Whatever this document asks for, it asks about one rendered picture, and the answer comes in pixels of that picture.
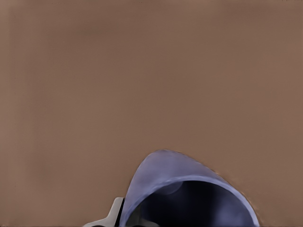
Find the blue cup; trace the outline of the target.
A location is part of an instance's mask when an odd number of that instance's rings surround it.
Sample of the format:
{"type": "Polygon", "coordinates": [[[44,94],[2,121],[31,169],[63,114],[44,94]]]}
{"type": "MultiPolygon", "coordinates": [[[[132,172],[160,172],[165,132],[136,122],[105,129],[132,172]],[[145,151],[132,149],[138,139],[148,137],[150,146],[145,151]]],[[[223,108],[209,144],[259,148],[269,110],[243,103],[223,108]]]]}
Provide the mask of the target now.
{"type": "Polygon", "coordinates": [[[259,227],[248,200],[210,168],[182,153],[158,150],[140,163],[120,227],[259,227]]]}

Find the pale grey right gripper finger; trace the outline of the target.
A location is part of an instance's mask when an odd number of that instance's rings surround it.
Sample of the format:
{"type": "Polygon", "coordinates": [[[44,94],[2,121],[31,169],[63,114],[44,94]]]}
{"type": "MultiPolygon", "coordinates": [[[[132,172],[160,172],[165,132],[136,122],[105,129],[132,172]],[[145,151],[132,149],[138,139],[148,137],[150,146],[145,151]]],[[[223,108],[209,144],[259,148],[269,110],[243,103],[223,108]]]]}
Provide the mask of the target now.
{"type": "Polygon", "coordinates": [[[113,201],[108,215],[105,218],[89,222],[83,227],[118,227],[123,203],[123,197],[116,197],[113,201]]]}

